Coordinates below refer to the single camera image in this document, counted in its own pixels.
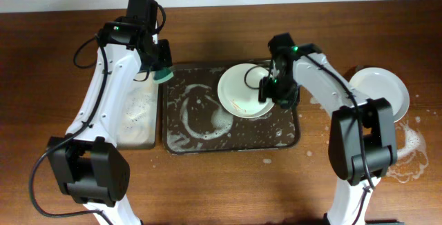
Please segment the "green yellow sponge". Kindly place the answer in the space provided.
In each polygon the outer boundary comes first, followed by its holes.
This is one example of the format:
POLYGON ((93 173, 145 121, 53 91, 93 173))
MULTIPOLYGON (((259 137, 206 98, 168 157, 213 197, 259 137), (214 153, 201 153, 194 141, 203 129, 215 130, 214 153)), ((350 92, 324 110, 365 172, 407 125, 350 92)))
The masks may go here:
POLYGON ((155 84, 162 84, 167 82, 173 77, 173 71, 170 68, 163 68, 161 70, 156 70, 153 75, 153 82, 155 84))

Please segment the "white plate with red stain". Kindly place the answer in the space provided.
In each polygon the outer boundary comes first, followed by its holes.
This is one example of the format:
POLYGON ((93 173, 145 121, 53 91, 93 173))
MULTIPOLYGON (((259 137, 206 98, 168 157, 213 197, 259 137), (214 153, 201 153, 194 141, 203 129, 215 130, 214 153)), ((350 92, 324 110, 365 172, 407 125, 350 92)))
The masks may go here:
POLYGON ((393 72, 384 68, 369 67, 356 72, 349 83, 371 99, 382 97, 389 101, 395 122, 400 121, 410 106, 410 94, 393 72))

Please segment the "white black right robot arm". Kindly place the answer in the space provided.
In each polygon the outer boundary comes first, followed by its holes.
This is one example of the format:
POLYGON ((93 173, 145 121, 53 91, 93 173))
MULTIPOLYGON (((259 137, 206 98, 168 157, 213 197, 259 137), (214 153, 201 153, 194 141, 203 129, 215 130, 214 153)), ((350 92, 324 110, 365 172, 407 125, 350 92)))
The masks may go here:
POLYGON ((397 161, 392 107, 352 89, 314 44, 273 41, 270 73, 259 83, 259 101, 296 105, 304 87, 331 117, 328 158, 338 181, 328 224, 365 224, 376 185, 397 161))

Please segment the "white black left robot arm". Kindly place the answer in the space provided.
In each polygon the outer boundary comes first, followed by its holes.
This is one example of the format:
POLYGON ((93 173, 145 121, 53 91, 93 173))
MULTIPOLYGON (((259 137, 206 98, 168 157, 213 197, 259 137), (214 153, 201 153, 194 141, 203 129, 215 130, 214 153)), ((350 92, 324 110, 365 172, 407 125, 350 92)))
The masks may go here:
POLYGON ((62 194, 85 206, 100 224, 141 224, 126 192, 130 166, 117 149, 124 103, 140 72, 156 83, 173 75, 167 40, 157 22, 112 21, 93 37, 97 61, 85 99, 64 137, 51 137, 48 158, 62 194))

